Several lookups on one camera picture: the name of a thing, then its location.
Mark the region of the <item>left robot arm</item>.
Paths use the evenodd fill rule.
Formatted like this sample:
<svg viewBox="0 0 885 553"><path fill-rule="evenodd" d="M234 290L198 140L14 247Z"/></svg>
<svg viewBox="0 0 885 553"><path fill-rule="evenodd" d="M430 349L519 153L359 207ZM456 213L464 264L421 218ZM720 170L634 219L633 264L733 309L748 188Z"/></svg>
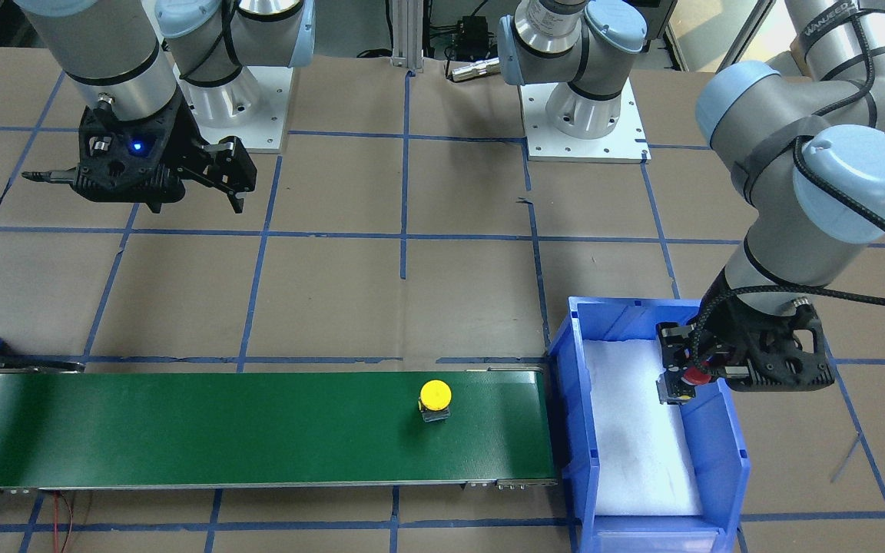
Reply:
<svg viewBox="0 0 885 553"><path fill-rule="evenodd" d="M758 212L698 315L658 323L659 399L681 405L723 379L734 391L833 384L812 296L885 235L885 1L790 1L811 80L741 61L706 84L695 117L735 190Z"/></svg>

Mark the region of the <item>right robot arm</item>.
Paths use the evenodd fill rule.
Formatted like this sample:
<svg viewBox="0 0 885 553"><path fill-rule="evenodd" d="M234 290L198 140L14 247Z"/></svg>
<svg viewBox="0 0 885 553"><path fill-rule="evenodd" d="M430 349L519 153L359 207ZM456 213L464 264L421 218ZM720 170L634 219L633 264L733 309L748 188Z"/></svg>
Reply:
<svg viewBox="0 0 885 553"><path fill-rule="evenodd" d="M85 101L78 162L28 171L95 203L159 213L193 181L242 213L251 151L277 147L287 84L315 51L313 1L21 1Z"/></svg>

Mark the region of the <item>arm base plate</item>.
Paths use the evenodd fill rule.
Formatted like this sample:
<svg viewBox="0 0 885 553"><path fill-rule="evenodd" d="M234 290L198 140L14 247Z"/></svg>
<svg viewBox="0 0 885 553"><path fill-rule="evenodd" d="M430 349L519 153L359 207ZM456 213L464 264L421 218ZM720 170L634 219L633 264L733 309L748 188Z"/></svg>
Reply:
<svg viewBox="0 0 885 553"><path fill-rule="evenodd" d="M652 158L635 91L625 82L618 110L590 110L576 119L562 111L554 118L547 106L555 83L520 85L521 117L530 161L639 164Z"/></svg>
<svg viewBox="0 0 885 553"><path fill-rule="evenodd" d="M236 136L250 153L278 154L295 70L245 67L235 80L215 88L179 81L204 140L217 143Z"/></svg>

